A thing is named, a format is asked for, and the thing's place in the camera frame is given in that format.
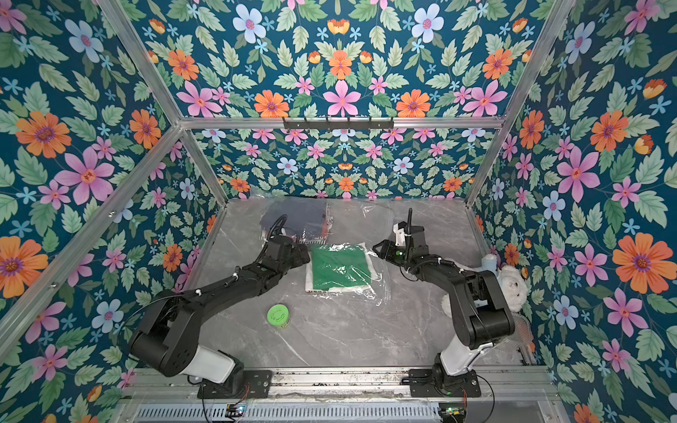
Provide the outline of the clear vacuum bag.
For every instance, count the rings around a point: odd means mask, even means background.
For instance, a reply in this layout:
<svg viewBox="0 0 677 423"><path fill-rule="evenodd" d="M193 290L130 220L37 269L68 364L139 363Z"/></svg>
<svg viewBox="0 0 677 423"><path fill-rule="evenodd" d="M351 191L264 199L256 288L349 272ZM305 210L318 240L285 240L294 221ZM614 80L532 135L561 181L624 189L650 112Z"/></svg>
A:
<svg viewBox="0 0 677 423"><path fill-rule="evenodd" d="M333 224L325 244L310 245L304 291L381 306L391 299L391 276L372 247L388 239L392 210L380 204L331 200Z"/></svg>

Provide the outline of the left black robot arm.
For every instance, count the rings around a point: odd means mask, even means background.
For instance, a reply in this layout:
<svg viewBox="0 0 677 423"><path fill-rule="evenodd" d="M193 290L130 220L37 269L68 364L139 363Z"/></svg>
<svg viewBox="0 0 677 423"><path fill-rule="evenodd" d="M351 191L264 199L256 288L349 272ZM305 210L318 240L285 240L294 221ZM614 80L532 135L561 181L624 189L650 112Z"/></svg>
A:
<svg viewBox="0 0 677 423"><path fill-rule="evenodd" d="M287 215L270 227L257 258L222 280L151 301L130 339L130 353L166 377L187 375L217 385L241 384L242 365L199 343L203 324L218 313L275 288L310 262L309 249L283 233Z"/></svg>

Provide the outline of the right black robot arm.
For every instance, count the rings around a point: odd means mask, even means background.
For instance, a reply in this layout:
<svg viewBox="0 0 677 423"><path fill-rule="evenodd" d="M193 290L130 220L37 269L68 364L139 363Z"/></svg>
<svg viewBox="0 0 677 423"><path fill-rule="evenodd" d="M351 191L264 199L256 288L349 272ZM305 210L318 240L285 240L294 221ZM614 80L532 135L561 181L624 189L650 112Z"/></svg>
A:
<svg viewBox="0 0 677 423"><path fill-rule="evenodd" d="M455 336L435 358L432 382L447 389L472 376L481 354L515 333L516 324L493 271L464 270L429 251L425 228L413 223L414 211L393 227L394 238L377 243L373 252L414 278L449 296Z"/></svg>

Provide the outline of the bag of folded clothes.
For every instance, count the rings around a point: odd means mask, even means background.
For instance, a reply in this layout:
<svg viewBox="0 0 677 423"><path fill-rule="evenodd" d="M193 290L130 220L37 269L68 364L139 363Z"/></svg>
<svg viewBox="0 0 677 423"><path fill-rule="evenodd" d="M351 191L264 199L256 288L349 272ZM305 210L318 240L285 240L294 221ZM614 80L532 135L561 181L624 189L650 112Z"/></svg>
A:
<svg viewBox="0 0 677 423"><path fill-rule="evenodd" d="M273 202L260 220L264 235L268 235L278 218L287 215L283 232L305 244L325 244L333 224L329 204L323 199L289 197Z"/></svg>

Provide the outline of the green round lid container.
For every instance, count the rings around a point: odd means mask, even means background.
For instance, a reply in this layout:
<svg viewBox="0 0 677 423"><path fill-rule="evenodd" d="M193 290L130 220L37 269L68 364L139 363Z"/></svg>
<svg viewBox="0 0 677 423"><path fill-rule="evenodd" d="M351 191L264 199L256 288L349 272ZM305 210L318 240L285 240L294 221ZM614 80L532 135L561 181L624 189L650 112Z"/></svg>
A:
<svg viewBox="0 0 677 423"><path fill-rule="evenodd" d="M290 311L284 304L275 304L269 308L266 314L268 324L275 328L284 328L289 324Z"/></svg>

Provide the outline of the white teddy bear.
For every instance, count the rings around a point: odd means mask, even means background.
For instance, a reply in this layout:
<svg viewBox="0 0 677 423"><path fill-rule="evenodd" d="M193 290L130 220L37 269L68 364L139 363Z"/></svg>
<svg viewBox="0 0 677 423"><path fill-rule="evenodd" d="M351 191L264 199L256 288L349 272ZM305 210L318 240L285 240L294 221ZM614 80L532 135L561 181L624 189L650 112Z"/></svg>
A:
<svg viewBox="0 0 677 423"><path fill-rule="evenodd" d="M497 276L499 286L512 313L520 312L525 305L528 292L520 271L510 265L499 268L498 257L496 255L485 255L481 259L481 265L478 267L466 266L459 262L454 262L454 264L463 271L490 271Z"/></svg>

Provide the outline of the black hook rail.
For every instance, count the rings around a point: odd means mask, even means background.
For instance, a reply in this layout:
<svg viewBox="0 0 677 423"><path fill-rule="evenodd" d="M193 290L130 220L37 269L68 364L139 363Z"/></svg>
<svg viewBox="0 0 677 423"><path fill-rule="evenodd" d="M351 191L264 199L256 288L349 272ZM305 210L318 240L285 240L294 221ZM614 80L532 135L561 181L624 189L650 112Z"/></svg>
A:
<svg viewBox="0 0 677 423"><path fill-rule="evenodd" d="M393 118L290 118L282 119L285 130L390 130Z"/></svg>

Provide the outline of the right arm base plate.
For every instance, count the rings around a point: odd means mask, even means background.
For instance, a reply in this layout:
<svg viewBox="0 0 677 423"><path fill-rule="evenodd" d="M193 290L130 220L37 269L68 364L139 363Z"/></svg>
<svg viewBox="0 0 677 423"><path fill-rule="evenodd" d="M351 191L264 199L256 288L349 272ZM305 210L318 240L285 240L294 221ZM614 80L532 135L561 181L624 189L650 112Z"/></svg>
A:
<svg viewBox="0 0 677 423"><path fill-rule="evenodd" d="M410 369L400 380L413 398L479 398L481 386L474 370L447 375L442 368Z"/></svg>

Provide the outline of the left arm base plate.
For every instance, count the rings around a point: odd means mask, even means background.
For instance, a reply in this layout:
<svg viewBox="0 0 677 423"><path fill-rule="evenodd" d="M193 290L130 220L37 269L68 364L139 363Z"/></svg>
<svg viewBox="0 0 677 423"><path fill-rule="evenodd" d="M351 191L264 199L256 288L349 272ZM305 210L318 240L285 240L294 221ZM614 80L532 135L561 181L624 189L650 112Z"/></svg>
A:
<svg viewBox="0 0 677 423"><path fill-rule="evenodd" d="M270 370L236 370L223 384L201 382L197 397L204 400L267 398L272 380Z"/></svg>

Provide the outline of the aluminium front rail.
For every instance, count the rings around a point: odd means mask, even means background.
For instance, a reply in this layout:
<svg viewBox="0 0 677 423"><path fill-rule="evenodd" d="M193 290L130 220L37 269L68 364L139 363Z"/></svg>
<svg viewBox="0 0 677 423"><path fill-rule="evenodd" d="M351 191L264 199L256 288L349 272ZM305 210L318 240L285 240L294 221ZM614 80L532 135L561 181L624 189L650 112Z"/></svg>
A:
<svg viewBox="0 0 677 423"><path fill-rule="evenodd" d="M256 377L245 384L248 400L265 392L269 400L359 400L411 398L410 388L402 384L408 367L345 367L345 368L268 368L271 375ZM480 400L545 401L559 400L556 385L543 366L486 366L474 368L481 391ZM185 375L171 378L151 369L137 372L135 382L123 390L124 399L148 401L192 400L199 386Z"/></svg>

